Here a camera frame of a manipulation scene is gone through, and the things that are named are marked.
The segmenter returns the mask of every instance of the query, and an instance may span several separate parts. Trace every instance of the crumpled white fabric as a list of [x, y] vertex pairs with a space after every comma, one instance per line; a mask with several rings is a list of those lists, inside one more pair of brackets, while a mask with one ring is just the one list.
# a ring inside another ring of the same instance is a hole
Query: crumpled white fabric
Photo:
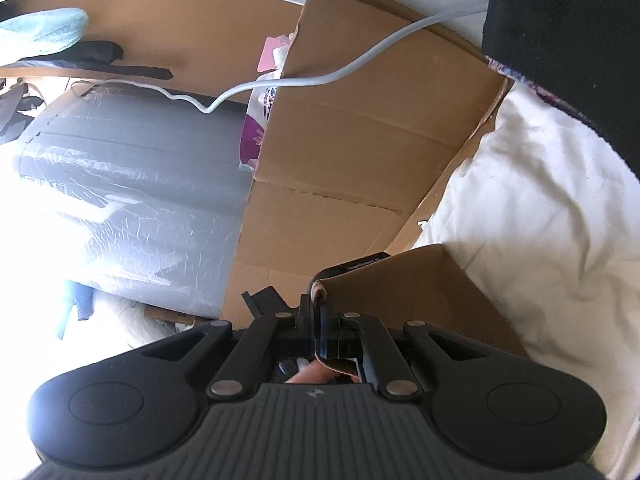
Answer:
[[43, 10], [0, 23], [0, 66], [23, 57], [55, 54], [77, 43], [89, 16], [75, 7]]
[[640, 474], [640, 183], [590, 128], [516, 84], [416, 247], [443, 243], [530, 357], [607, 408], [591, 459]]

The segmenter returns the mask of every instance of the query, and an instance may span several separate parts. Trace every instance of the wooden panel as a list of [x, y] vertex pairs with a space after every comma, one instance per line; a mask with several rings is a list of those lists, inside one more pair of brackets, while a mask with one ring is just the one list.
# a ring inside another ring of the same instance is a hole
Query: wooden panel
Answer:
[[[18, 12], [80, 7], [89, 14], [85, 40], [111, 40], [124, 49], [116, 62], [169, 68], [174, 79], [158, 82], [217, 96], [238, 83], [256, 79], [267, 36], [296, 28], [301, 6], [283, 0], [12, 0]], [[68, 69], [2, 69], [0, 76], [59, 75], [105, 78]], [[237, 97], [246, 102], [248, 92]]]

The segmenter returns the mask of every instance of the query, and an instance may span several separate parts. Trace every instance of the ribbed gray surface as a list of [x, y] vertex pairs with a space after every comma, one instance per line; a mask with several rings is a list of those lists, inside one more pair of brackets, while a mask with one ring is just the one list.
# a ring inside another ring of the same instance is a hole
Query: ribbed gray surface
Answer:
[[494, 471], [441, 443], [416, 406], [391, 404], [368, 384], [263, 384], [247, 402], [210, 410], [180, 449], [112, 472], [46, 463], [28, 480], [595, 480], [585, 464], [539, 474]]

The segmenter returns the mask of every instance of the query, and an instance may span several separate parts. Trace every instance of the white cap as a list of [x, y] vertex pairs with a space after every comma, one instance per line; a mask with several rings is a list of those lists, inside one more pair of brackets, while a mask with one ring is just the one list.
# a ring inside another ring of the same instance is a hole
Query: white cap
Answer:
[[289, 53], [289, 45], [279, 46], [273, 49], [273, 60], [276, 63], [278, 69], [284, 67], [284, 62], [287, 59]]

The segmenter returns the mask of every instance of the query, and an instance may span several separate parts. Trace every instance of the open cardboard box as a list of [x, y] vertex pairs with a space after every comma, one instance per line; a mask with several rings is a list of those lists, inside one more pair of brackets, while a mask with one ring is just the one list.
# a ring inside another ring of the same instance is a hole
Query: open cardboard box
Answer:
[[[409, 21], [389, 0], [306, 0], [283, 77], [332, 72]], [[326, 86], [281, 88], [249, 195], [222, 317], [273, 285], [297, 306], [325, 267], [407, 250], [506, 91], [475, 47], [420, 30]]]

